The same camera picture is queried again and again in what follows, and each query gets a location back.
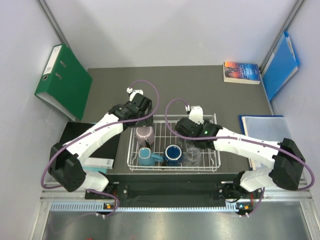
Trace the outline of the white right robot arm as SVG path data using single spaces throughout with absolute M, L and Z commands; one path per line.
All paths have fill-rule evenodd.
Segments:
M 232 188 L 239 198 L 265 187 L 277 186 L 289 191 L 299 187 L 304 166 L 294 157 L 302 162 L 305 159 L 291 139 L 284 138 L 281 142 L 259 140 L 208 120 L 195 123 L 187 117 L 179 120 L 174 129 L 197 148 L 228 152 L 262 164 L 255 170 L 241 171 L 235 177 Z

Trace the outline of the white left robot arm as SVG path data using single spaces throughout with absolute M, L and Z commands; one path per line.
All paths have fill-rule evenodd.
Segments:
M 119 135 L 152 112 L 152 100 L 135 92 L 125 104 L 113 106 L 103 118 L 65 144 L 56 143 L 50 150 L 48 173 L 68 192 L 94 190 L 109 198 L 114 187 L 100 172 L 85 171 L 86 160 L 111 138 Z

